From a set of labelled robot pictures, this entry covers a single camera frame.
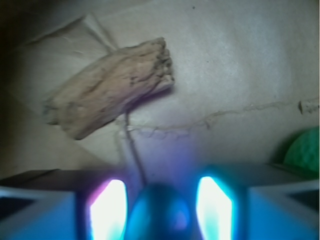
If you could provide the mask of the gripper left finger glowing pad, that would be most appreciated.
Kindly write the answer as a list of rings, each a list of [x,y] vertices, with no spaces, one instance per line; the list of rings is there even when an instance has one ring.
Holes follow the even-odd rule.
[[[108,170],[30,170],[0,181],[3,240],[121,240],[125,180]]]

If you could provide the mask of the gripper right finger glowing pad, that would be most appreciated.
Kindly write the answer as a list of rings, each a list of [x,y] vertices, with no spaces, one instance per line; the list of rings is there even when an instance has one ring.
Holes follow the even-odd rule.
[[[196,189],[204,240],[317,240],[319,174],[296,166],[212,164]]]

